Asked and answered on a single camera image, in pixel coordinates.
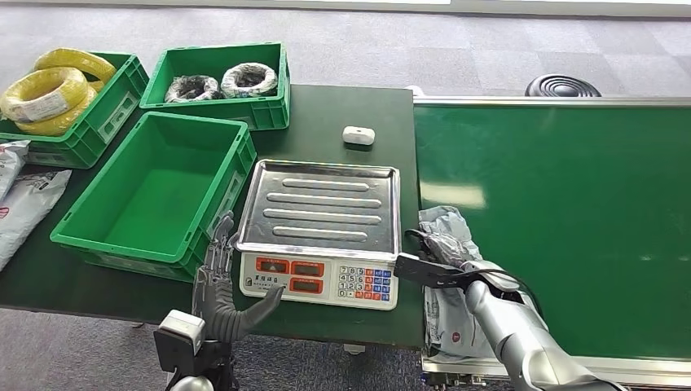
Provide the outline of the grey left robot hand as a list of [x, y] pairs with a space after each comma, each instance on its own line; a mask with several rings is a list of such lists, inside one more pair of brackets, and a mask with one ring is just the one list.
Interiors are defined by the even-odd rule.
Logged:
[[231, 232], [233, 218], [228, 210], [213, 228], [205, 259], [196, 272], [191, 308], [193, 315], [205, 321], [207, 339], [229, 344], [243, 339], [272, 314], [284, 293], [284, 286], [274, 284], [254, 305], [236, 309], [230, 276], [236, 238]]

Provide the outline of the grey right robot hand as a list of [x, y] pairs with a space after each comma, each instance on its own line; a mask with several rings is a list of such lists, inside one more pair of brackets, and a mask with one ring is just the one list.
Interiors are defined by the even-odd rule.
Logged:
[[466, 271], [471, 261], [483, 261], [479, 247], [470, 240], [460, 240], [448, 233], [420, 232], [423, 242], [442, 264]]

